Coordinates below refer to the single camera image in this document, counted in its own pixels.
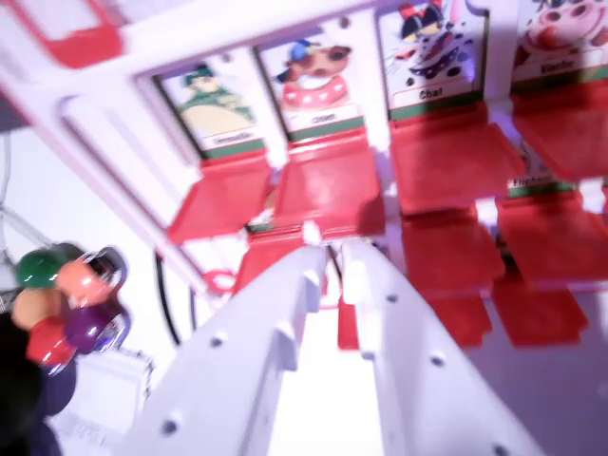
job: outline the red game piece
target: red game piece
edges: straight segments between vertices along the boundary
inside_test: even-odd
[[[384,203],[365,128],[293,144],[276,226],[314,220],[325,237],[384,233]]]
[[[507,194],[522,176],[517,149],[483,103],[395,122],[390,147],[404,214],[464,207]]]
[[[36,323],[29,330],[26,357],[41,366],[69,363],[76,350],[67,342],[65,328],[66,322],[59,316],[50,316]]]
[[[578,192],[499,202],[499,227],[526,283],[565,288],[608,279],[608,227]]]
[[[427,298],[478,295],[504,264],[474,207],[403,220],[408,278]]]
[[[576,344],[587,317],[568,290],[538,292],[517,271],[498,279],[492,292],[506,333],[515,347]]]
[[[515,125],[558,177],[608,175],[608,80],[530,92],[514,102]]]

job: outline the guess who game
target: guess who game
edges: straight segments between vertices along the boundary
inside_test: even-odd
[[[522,0],[513,67],[514,94],[588,83],[608,74],[607,0]],[[572,190],[524,140],[527,176],[509,183],[511,197]]]
[[[363,124],[348,43],[317,29],[257,50],[291,141]]]
[[[378,27],[393,120],[482,99],[486,18],[466,0],[380,9]]]

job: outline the red plastic flap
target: red plastic flap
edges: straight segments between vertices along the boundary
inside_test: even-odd
[[[338,303],[338,348],[340,350],[359,350],[355,308],[352,304],[344,302],[342,297]]]
[[[507,193],[522,176],[517,149],[483,103],[394,123],[390,147],[404,214],[468,206]]]
[[[608,228],[582,209],[578,192],[498,204],[501,236],[534,288],[608,279]]]
[[[514,97],[514,123],[567,181],[608,175],[608,81]]]
[[[324,236],[384,232],[384,203],[364,128],[293,146],[281,176],[276,226],[314,220]]]
[[[404,218],[403,245],[408,278],[427,298],[478,295],[504,274],[474,208]]]
[[[462,347],[481,347],[484,334],[492,331],[492,322],[478,297],[430,299],[430,307],[454,341]]]
[[[263,209],[272,170],[265,151],[215,159],[190,189],[167,233],[173,242],[227,235],[241,230]]]
[[[492,293],[515,347],[576,344],[589,324],[569,291],[532,291],[516,271],[497,280]]]
[[[304,244],[300,228],[251,235],[249,242],[249,250],[240,263],[234,293]]]

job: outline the cartoon character illustration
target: cartoon character illustration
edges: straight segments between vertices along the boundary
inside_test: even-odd
[[[459,23],[461,0],[430,0],[421,8],[406,3],[399,8],[403,19],[398,31],[401,45],[387,59],[387,74],[397,72],[403,63],[408,70],[422,81],[434,79],[445,72],[448,77],[461,74],[462,63],[470,59],[466,46],[472,45],[472,39],[465,39],[465,34],[456,28],[466,23]],[[406,81],[413,86],[414,78]]]
[[[576,53],[584,46],[608,42],[605,0],[533,0],[539,3],[528,22],[515,57],[515,67],[531,54]]]
[[[350,54],[350,47],[322,47],[297,40],[285,63],[287,69],[276,76],[284,84],[281,107],[301,111],[345,104],[349,90],[340,73],[348,66]]]
[[[180,107],[182,117],[193,127],[213,136],[253,126],[255,118],[243,99],[222,86],[219,77],[201,64],[186,74],[183,83],[192,98]]]

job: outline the purple game piece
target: purple game piece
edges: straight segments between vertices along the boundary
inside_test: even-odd
[[[126,310],[115,299],[72,309],[67,318],[67,341],[80,353],[104,352],[123,342],[129,322]]]

